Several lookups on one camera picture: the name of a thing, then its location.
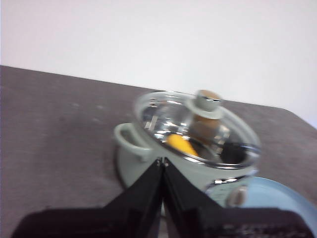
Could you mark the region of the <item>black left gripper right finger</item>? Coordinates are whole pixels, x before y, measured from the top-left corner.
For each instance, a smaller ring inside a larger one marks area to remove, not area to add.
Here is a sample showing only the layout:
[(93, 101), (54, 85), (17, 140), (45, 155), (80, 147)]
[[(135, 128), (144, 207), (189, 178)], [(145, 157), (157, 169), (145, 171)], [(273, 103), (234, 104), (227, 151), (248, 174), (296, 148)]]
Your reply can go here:
[(314, 238), (298, 213), (275, 207), (224, 208), (196, 188), (168, 159), (163, 201), (180, 238)]

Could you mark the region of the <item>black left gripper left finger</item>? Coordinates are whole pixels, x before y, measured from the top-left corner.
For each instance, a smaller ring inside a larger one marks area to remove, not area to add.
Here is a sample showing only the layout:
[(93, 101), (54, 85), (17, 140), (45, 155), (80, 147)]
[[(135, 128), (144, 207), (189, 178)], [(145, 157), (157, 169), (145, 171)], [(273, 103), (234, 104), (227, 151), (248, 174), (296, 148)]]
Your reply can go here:
[(159, 225), (162, 175), (162, 163), (156, 160), (105, 207), (34, 212), (20, 221), (12, 237), (145, 238)]

